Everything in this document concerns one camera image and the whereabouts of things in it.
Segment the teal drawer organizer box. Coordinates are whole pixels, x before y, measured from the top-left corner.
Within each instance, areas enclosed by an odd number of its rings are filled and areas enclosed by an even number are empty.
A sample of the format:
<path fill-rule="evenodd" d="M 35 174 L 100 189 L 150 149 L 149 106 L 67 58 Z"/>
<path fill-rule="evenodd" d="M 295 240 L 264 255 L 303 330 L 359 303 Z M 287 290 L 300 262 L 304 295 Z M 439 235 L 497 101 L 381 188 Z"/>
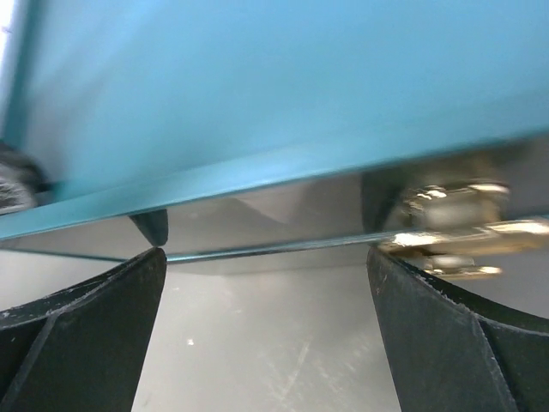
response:
<path fill-rule="evenodd" d="M 5 239 L 548 129 L 545 1 L 26 1 Z"/>

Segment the clear drawer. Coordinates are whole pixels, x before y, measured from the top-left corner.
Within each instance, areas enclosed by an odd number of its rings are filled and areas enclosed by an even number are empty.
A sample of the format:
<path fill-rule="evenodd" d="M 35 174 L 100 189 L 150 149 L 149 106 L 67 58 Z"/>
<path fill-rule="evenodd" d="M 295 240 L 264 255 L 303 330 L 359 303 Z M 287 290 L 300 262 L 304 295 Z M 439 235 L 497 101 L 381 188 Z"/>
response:
<path fill-rule="evenodd" d="M 1 238 L 6 251 L 113 262 L 159 247 L 201 273 L 355 264 L 371 245 L 449 280 L 547 247 L 547 137 Z"/>

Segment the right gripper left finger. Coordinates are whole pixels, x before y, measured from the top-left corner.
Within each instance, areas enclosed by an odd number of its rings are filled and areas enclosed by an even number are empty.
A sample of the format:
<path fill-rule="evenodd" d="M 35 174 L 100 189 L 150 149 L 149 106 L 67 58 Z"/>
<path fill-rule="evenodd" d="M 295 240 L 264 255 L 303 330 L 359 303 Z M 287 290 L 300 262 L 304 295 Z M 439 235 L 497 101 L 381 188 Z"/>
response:
<path fill-rule="evenodd" d="M 153 248 L 1 312 L 3 411 L 130 411 L 166 279 Z"/>

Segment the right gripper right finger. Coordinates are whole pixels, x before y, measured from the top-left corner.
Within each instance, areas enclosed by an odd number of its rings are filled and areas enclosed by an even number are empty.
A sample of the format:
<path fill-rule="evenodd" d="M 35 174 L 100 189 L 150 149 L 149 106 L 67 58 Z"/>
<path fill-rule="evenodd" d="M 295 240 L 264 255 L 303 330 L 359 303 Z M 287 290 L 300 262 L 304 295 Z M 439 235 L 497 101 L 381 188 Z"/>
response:
<path fill-rule="evenodd" d="M 369 250 L 367 274 L 403 411 L 546 411 L 548 321 Z"/>

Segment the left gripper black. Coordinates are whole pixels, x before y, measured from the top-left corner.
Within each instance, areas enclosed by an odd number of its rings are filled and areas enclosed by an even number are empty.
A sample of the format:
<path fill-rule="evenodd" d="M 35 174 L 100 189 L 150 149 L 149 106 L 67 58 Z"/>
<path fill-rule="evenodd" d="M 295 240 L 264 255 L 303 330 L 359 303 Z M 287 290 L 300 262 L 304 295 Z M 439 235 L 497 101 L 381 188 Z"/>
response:
<path fill-rule="evenodd" d="M 45 175 L 35 162 L 1 142 L 1 214 L 39 206 L 39 194 L 46 191 Z"/>

